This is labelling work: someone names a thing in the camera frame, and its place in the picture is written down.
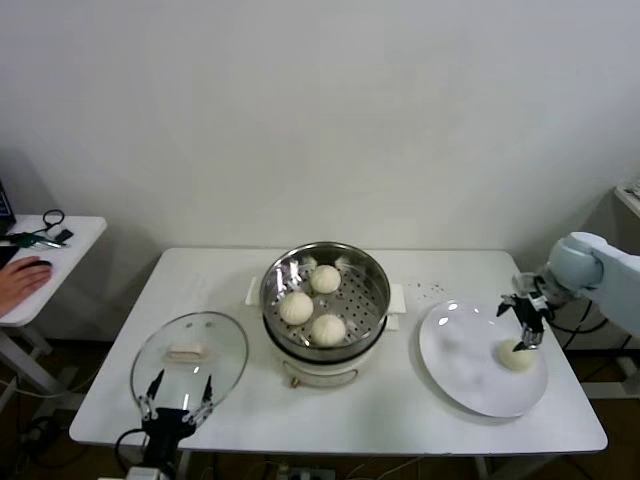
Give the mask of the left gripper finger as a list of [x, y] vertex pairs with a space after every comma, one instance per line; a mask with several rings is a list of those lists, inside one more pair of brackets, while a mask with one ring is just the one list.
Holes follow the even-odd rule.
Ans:
[[158, 375], [151, 381], [143, 395], [138, 396], [138, 406], [141, 412], [142, 421], [149, 422], [157, 420], [159, 413], [156, 407], [155, 397], [162, 383], [165, 370], [162, 369]]
[[209, 375], [205, 383], [205, 388], [201, 397], [200, 404], [190, 410], [182, 418], [182, 422], [186, 424], [203, 424], [211, 415], [214, 409], [212, 376]]

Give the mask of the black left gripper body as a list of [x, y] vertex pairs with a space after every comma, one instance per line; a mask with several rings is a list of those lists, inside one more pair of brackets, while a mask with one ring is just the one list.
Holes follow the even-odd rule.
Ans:
[[143, 465], [169, 466], [174, 463], [180, 441], [195, 433], [196, 424], [187, 410], [158, 409], [155, 417], [142, 419], [142, 429], [148, 436]]

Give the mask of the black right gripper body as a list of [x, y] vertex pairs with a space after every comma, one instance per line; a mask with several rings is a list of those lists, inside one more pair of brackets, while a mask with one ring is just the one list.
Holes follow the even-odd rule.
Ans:
[[524, 329], [543, 330], [543, 321], [553, 319], [553, 308], [544, 295], [516, 295], [514, 302], [514, 312]]

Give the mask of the bare person hand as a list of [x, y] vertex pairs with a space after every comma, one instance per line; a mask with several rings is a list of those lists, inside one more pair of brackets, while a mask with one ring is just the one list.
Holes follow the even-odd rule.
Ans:
[[1, 316], [13, 311], [52, 276], [50, 263], [37, 256], [12, 261], [1, 268]]

